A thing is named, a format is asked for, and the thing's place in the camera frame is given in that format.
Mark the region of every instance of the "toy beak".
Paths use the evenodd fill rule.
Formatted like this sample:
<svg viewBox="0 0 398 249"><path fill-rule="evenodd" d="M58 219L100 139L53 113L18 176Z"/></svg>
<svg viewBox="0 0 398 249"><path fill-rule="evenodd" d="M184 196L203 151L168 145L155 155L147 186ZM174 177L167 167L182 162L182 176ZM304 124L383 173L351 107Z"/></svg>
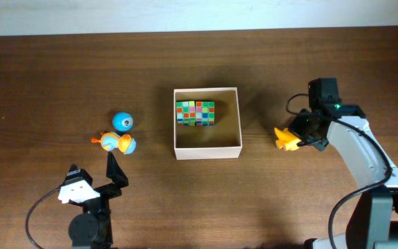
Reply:
<svg viewBox="0 0 398 249"><path fill-rule="evenodd" d="M279 149L283 148L285 151L294 151L299 148L299 146L297 146L297 143L299 143L301 140L290 131L288 131L288 128L285 128L283 131L274 128L274 133L278 138L278 140L276 140L276 146Z"/></svg>

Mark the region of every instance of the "brown table surface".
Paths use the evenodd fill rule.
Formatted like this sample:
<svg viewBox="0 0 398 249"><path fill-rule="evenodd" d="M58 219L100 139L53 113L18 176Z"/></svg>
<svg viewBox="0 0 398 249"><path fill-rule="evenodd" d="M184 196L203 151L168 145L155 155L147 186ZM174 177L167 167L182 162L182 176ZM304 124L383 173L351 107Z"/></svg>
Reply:
<svg viewBox="0 0 398 249"><path fill-rule="evenodd" d="M290 248L327 237L333 205L356 189L333 147L278 150L285 101L318 77L337 77L398 165L398 27L0 37L0 248L33 248L24 219L71 163L95 187L107 153L90 143L133 114L137 140L114 154L130 185L111 200L118 248ZM237 159L177 161L173 89L237 86ZM307 106L305 98L292 105ZM339 211L343 232L357 199ZM33 213L45 248L69 248L81 209L57 195Z"/></svg>

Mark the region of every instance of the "multicolored checkered cube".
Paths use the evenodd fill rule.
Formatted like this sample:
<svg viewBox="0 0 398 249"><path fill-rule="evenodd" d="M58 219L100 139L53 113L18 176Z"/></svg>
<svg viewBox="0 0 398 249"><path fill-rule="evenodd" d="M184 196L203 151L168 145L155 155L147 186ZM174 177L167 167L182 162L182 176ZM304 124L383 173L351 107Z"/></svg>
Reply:
<svg viewBox="0 0 398 249"><path fill-rule="evenodd" d="M214 102L196 102L196 126L214 126Z"/></svg>
<svg viewBox="0 0 398 249"><path fill-rule="evenodd" d="M176 120L178 125L195 126L196 112L194 101L176 102Z"/></svg>

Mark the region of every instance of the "yellow toy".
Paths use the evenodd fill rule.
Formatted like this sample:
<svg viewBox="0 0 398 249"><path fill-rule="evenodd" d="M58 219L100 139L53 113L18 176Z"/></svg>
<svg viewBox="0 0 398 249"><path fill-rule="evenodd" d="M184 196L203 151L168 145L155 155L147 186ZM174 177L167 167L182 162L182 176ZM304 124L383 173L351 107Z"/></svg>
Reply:
<svg viewBox="0 0 398 249"><path fill-rule="evenodd" d="M274 128L274 133L276 134L278 140L276 140L276 146L279 149L285 149L285 151L296 150L299 148L297 143L301 140L288 131L288 128L285 128L283 131L280 129Z"/></svg>
<svg viewBox="0 0 398 249"><path fill-rule="evenodd" d="M119 136L114 132L101 133L101 139L92 138L91 142L100 143L102 148L112 151L118 148L125 155L132 154L136 149L136 141L130 135Z"/></svg>

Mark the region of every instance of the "cardboard box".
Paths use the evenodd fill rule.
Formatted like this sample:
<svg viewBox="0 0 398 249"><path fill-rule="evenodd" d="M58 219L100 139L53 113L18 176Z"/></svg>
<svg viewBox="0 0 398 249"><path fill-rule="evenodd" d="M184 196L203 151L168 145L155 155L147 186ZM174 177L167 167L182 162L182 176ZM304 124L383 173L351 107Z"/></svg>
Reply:
<svg viewBox="0 0 398 249"><path fill-rule="evenodd" d="M184 127L176 122L176 102L214 101L215 125ZM178 160L237 158L242 150L236 87L175 89L173 100L174 152Z"/></svg>

